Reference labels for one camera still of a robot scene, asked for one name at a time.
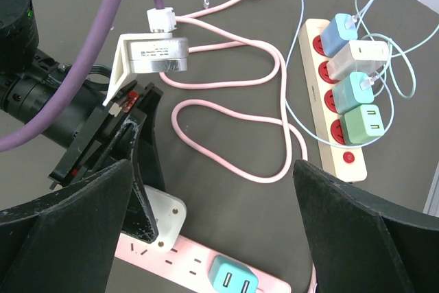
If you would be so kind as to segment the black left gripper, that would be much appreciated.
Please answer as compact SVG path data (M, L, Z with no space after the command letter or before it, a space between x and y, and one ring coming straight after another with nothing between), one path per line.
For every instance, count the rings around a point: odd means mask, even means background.
M133 82L119 92L120 112L97 106L49 177L53 186L67 185L120 159L133 166L133 185L122 231L144 242L155 242L158 224L146 187L165 191L155 139L155 119L163 92L154 84Z

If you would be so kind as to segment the white square plug adapter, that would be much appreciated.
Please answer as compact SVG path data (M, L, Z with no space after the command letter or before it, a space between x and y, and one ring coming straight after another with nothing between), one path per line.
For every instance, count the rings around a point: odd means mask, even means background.
M187 216L186 204L164 191L145 186L145 192L158 228L158 237L148 245L157 251L168 252L176 243Z

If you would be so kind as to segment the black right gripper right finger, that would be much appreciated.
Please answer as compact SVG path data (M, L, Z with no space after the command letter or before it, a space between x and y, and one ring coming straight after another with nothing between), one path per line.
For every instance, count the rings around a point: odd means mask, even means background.
M305 160L293 169L318 292L437 292L438 218Z

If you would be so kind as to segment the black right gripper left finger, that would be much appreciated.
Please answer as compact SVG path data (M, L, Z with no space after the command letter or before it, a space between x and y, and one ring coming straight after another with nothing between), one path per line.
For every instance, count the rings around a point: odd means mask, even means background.
M133 184L127 160L1 211L2 292L104 292Z

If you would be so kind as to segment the green usb charger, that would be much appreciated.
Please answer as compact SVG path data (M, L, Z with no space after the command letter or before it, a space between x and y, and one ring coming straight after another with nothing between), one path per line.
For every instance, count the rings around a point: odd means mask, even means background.
M384 125L379 107L363 104L340 117L346 145L361 145L383 136Z

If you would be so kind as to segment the beige red power strip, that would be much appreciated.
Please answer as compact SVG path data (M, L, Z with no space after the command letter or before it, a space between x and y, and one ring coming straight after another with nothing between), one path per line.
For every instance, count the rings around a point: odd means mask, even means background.
M367 169L361 148L348 149L344 144L340 117L335 111L332 89L337 84L329 78L327 62L320 40L329 25L326 19L307 19L299 32L304 67L322 169L348 183L363 181Z

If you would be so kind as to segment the pink power strip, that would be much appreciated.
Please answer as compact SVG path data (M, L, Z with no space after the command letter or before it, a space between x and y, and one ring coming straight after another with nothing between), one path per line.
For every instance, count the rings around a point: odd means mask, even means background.
M194 292L213 292L208 273L219 254L183 236L178 237L170 251L161 252L121 234L115 257Z

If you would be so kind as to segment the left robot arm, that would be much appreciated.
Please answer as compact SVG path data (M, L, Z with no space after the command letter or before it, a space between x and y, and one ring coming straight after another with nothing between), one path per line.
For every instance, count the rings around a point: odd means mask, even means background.
M1 0L1 109L29 122L70 71L38 47L32 0ZM69 106L45 131L65 153L50 173L54 187L66 187L127 159L134 182L122 231L147 243L158 239L158 220L147 187L164 190L154 120L162 92L131 82L116 96L112 116L103 106L107 85L85 81Z

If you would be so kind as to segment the light teal usb charger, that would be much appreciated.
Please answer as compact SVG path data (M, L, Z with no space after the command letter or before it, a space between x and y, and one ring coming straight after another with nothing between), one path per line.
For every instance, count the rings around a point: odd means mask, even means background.
M372 87L370 85L366 89L361 87L364 81L368 81L366 73L352 72L333 87L335 109L339 114L342 115L362 104L371 104L374 101Z

